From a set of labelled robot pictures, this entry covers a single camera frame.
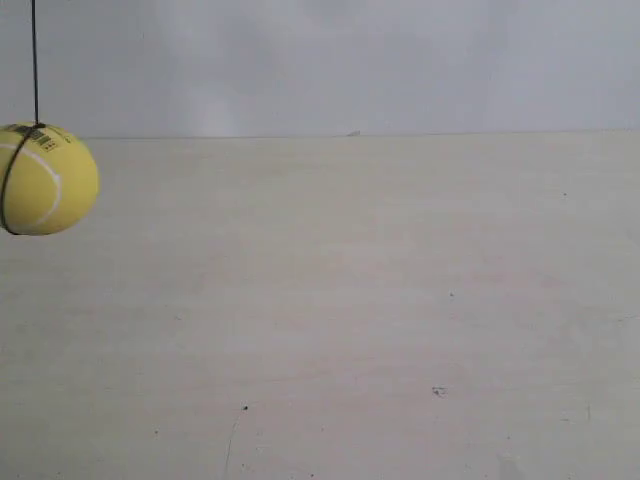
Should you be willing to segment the yellow tennis ball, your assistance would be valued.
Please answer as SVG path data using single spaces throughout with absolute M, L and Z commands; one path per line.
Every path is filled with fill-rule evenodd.
M 83 219 L 100 188 L 99 170 L 86 144 L 51 124 L 1 127 L 1 228 L 44 236 Z

